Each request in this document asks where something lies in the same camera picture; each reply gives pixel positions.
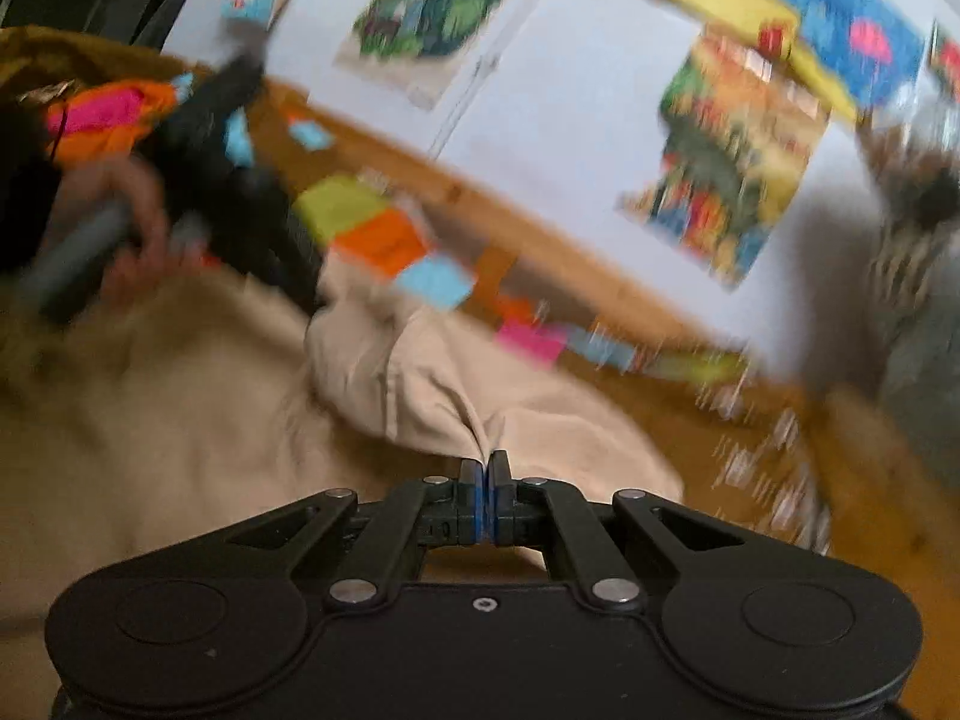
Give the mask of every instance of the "screw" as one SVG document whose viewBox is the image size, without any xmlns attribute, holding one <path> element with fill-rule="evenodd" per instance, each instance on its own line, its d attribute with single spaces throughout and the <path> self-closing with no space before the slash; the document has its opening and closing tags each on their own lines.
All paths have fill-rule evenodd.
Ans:
<svg viewBox="0 0 960 720">
<path fill-rule="evenodd" d="M 601 579 L 592 591 L 600 600 L 612 604 L 625 604 L 640 595 L 640 588 L 629 579 Z"/>
<path fill-rule="evenodd" d="M 330 586 L 330 597 L 342 604 L 361 604 L 376 595 L 376 585 L 365 579 L 342 579 Z"/>
<path fill-rule="evenodd" d="M 477 611 L 493 611 L 495 608 L 498 607 L 498 605 L 499 604 L 496 603 L 496 601 L 493 600 L 493 598 L 474 598 L 473 599 L 473 608 L 475 608 Z"/>
</svg>

